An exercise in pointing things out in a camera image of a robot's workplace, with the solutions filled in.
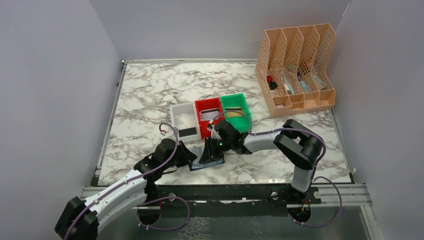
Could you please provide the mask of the navy blue card holder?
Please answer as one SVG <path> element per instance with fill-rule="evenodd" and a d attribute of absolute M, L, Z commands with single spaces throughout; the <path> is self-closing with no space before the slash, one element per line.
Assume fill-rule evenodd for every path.
<path fill-rule="evenodd" d="M 214 166 L 221 165 L 221 164 L 225 163 L 224 158 L 220 158 L 218 160 L 213 160 L 213 161 L 208 162 L 208 163 L 200 163 L 201 156 L 204 153 L 204 148 L 205 148 L 204 146 L 201 146 L 201 147 L 191 146 L 191 147 L 188 148 L 188 150 L 191 153 L 196 155 L 196 159 L 194 161 L 190 162 L 189 165 L 188 165 L 191 172 L 196 171 L 196 170 L 205 169 L 205 168 L 214 167 Z"/>

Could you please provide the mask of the white plastic bin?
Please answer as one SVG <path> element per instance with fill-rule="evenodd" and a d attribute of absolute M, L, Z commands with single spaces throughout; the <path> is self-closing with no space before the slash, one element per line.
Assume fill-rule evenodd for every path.
<path fill-rule="evenodd" d="M 184 143 L 199 141 L 201 139 L 200 129 L 194 102 L 185 102 L 170 105 L 171 124 L 178 131 L 178 138 Z M 197 135 L 180 137 L 179 130 L 196 127 Z"/>

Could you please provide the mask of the peach file organizer rack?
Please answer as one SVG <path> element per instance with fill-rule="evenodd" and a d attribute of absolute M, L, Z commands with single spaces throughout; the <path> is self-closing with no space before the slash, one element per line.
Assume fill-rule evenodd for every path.
<path fill-rule="evenodd" d="M 336 32 L 329 23 L 264 30 L 255 73 L 271 117 L 335 106 L 336 90 L 327 75 L 335 41 Z M 294 94 L 287 93 L 283 71 Z M 327 88 L 319 90 L 311 73 L 320 77 Z M 270 90 L 268 75 L 278 84 L 276 90 Z"/>

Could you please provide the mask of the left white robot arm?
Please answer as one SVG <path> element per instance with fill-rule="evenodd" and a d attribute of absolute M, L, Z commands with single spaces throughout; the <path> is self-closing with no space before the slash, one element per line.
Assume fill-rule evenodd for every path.
<path fill-rule="evenodd" d="M 201 152 L 182 141 L 163 139 L 155 151 L 138 161 L 122 179 L 86 199 L 72 198 L 65 206 L 54 231 L 63 240 L 95 240 L 108 224 L 136 206 L 160 207 L 155 181 L 173 167 L 197 160 Z"/>

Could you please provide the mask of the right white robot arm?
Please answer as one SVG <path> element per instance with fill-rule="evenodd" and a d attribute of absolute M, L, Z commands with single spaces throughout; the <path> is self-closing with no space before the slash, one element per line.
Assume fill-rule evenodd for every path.
<path fill-rule="evenodd" d="M 240 132 L 227 120 L 206 127 L 211 132 L 204 139 L 204 148 L 194 167 L 220 164 L 225 152 L 251 155 L 265 150 L 280 150 L 294 165 L 289 199 L 300 204 L 309 196 L 309 188 L 316 171 L 316 163 L 325 154 L 324 140 L 299 122 L 289 119 L 277 129 L 263 132 Z"/>

